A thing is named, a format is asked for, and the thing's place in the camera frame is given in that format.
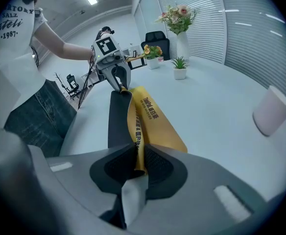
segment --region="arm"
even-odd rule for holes
[[[34,33],[37,40],[60,58],[73,60],[90,60],[92,50],[65,43],[47,23],[43,23]]]

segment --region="yellow cloth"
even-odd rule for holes
[[[143,86],[121,93],[132,93],[128,109],[128,128],[133,142],[137,143],[138,159],[135,170],[143,170],[144,144],[158,144],[181,152],[188,152],[175,129],[172,127],[162,110]]]

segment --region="white vase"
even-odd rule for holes
[[[176,69],[173,68],[174,79],[180,80],[185,79],[187,75],[187,69]]]
[[[185,31],[177,36],[177,56],[189,60],[189,41]]]
[[[159,67],[159,61],[158,61],[158,57],[153,58],[153,59],[147,59],[147,66],[153,70]]]

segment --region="green plant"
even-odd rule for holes
[[[153,59],[155,57],[160,57],[163,52],[162,49],[159,46],[144,46],[144,58],[146,59]]]
[[[155,22],[165,22],[173,33],[179,35],[189,29],[198,12],[198,9],[191,9],[186,5],[177,5],[176,7],[169,5],[167,12],[164,12]]]
[[[177,57],[173,60],[172,64],[175,65],[176,69],[186,69],[187,61],[183,57]]]

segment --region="person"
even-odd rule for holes
[[[105,27],[103,27],[102,29],[99,30],[95,40],[108,37],[109,35],[114,34],[114,33],[115,33],[114,30],[112,30],[108,26],[105,26]]]
[[[0,15],[0,70],[20,93],[5,130],[38,146],[45,157],[58,156],[76,115],[55,82],[45,79],[32,57],[35,36],[60,58],[91,60],[89,48],[65,43],[47,24],[37,0],[11,0]]]

